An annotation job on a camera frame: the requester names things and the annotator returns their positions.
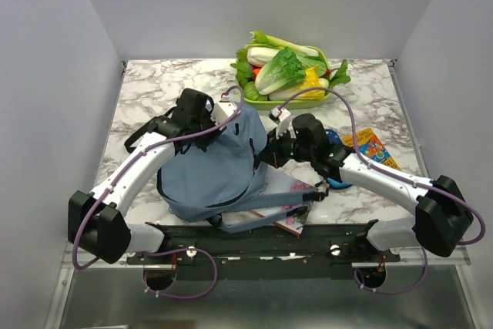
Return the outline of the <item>blue student backpack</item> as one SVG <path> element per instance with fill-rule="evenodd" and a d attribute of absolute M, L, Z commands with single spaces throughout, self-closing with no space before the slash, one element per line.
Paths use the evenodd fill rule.
<path fill-rule="evenodd" d="M 250 211 L 260 208 L 255 195 L 264 183 L 266 163 L 257 154 L 267 144 L 267 132 L 251 106 L 243 106 L 239 117 L 203 152 L 191 147 L 174 156 L 157 172 L 156 189 L 170 212 L 186 222 L 206 220 L 227 233 L 256 229 L 288 214 L 257 217 Z M 325 193 L 305 193 L 303 201 L 321 201 Z"/>

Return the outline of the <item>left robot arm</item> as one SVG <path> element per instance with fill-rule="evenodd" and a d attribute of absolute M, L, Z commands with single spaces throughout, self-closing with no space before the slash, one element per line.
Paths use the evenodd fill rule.
<path fill-rule="evenodd" d="M 112 264 L 126 253 L 144 253 L 161 264 L 170 256 L 165 233 L 147 223 L 129 225 L 125 216 L 149 180 L 176 154 L 191 146 L 206 149 L 234 119 L 240 105 L 223 94 L 214 102 L 194 89 L 184 89 L 168 112 L 145 123 L 126 142 L 128 157 L 88 193 L 75 192 L 69 200 L 68 238 L 72 263 L 83 249 Z"/>

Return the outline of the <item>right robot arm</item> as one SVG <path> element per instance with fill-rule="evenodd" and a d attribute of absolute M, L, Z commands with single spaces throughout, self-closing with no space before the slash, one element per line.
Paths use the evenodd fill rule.
<path fill-rule="evenodd" d="M 365 261 L 397 247 L 422 247 L 449 257 L 473 222 L 457 183 L 414 176 L 364 159 L 353 148 L 333 144 L 320 120 L 310 113 L 290 118 L 285 111 L 269 115 L 267 146 L 260 153 L 276 168 L 290 160 L 309 163 L 322 178 L 362 187 L 396 203 L 409 217 L 371 221 L 355 240 L 354 251 Z"/>

